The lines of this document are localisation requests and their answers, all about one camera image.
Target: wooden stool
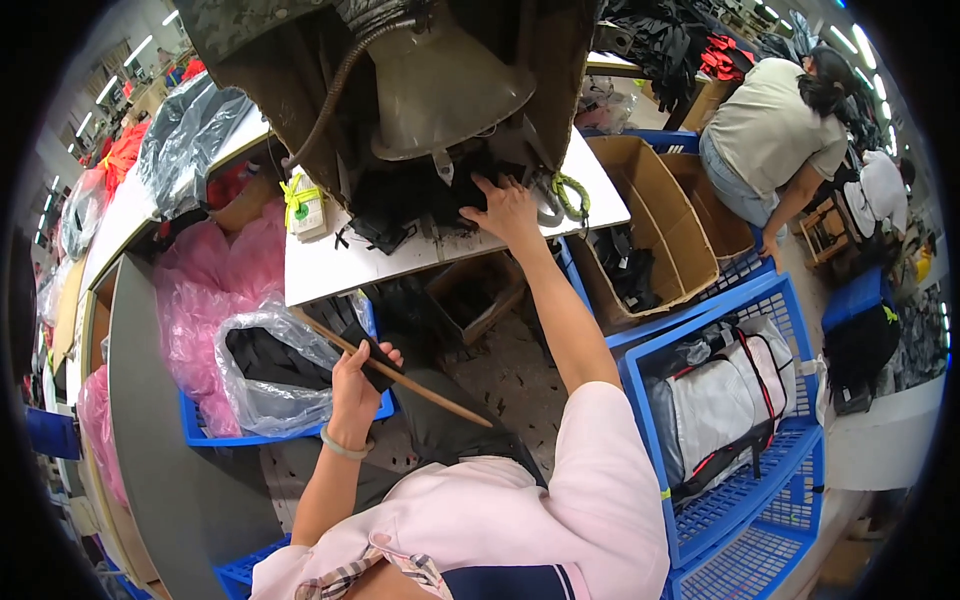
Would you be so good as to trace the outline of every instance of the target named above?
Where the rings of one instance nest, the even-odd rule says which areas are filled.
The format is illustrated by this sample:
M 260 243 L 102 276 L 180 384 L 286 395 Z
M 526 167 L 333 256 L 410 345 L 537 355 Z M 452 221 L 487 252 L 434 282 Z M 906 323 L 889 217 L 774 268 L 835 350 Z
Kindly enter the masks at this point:
M 794 235 L 802 235 L 810 248 L 812 257 L 805 262 L 807 269 L 828 262 L 850 244 L 851 238 L 838 208 L 840 204 L 840 199 L 828 199 L 793 227 Z

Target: green strap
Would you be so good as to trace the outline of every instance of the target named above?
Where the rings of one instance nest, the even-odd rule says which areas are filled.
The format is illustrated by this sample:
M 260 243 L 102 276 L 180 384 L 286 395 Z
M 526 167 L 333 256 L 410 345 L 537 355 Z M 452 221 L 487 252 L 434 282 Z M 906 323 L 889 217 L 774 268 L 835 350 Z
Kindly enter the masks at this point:
M 573 191 L 580 194 L 580 210 L 574 208 L 573 204 L 570 203 L 570 199 L 566 196 L 566 187 L 568 185 Z M 550 181 L 550 187 L 553 189 L 553 193 L 557 195 L 557 198 L 560 199 L 560 203 L 564 205 L 564 210 L 566 214 L 570 215 L 570 218 L 581 221 L 587 219 L 590 212 L 590 194 L 587 193 L 587 189 L 581 185 L 579 181 L 570 175 L 564 175 L 558 171 L 554 174 L 552 181 Z

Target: orange fabric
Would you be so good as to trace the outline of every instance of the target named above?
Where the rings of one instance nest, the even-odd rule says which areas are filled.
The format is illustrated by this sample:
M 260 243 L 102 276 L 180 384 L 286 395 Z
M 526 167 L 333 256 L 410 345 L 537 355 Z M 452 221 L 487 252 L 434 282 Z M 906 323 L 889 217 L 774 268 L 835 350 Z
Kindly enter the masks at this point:
M 190 59 L 190 62 L 186 64 L 186 70 L 183 71 L 182 81 L 186 82 L 192 79 L 196 75 L 200 75 L 206 70 L 206 65 L 200 62 L 198 59 Z
M 150 127 L 150 121 L 144 121 L 135 127 L 127 128 L 120 134 L 107 156 L 97 164 L 98 169 L 107 172 L 107 205 L 113 201 L 117 187 L 127 178 L 127 173 L 140 154 L 140 142 Z

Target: black hair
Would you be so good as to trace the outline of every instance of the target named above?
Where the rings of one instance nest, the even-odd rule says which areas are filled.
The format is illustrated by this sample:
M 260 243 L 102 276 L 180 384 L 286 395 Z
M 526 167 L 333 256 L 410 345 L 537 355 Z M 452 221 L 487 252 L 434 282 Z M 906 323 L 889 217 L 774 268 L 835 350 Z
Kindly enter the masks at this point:
M 817 74 L 798 75 L 797 87 L 804 104 L 821 117 L 829 117 L 842 110 L 844 100 L 853 93 L 858 81 L 847 60 L 829 46 L 815 46 L 810 50 L 810 59 Z
M 900 159 L 900 176 L 903 177 L 904 185 L 913 185 L 917 179 L 917 167 L 913 166 L 913 160 L 909 158 Z

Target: pink plastic bag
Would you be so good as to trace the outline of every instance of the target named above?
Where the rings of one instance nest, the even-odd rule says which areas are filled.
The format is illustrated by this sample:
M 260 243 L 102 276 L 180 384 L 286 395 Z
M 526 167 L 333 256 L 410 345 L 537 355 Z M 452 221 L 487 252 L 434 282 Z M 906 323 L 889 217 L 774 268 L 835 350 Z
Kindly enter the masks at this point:
M 129 507 L 127 490 L 120 476 L 120 462 L 113 445 L 113 427 L 110 418 L 110 398 L 107 392 L 107 365 L 93 372 L 80 389 L 77 398 L 77 418 L 84 437 L 93 448 L 93 460 L 104 486 L 124 507 Z
M 272 291 L 283 291 L 282 205 L 264 208 L 232 247 L 216 224 L 185 229 L 154 271 L 160 346 L 178 387 L 200 405 L 217 438 L 243 435 L 230 409 L 214 353 L 220 324 L 252 312 Z

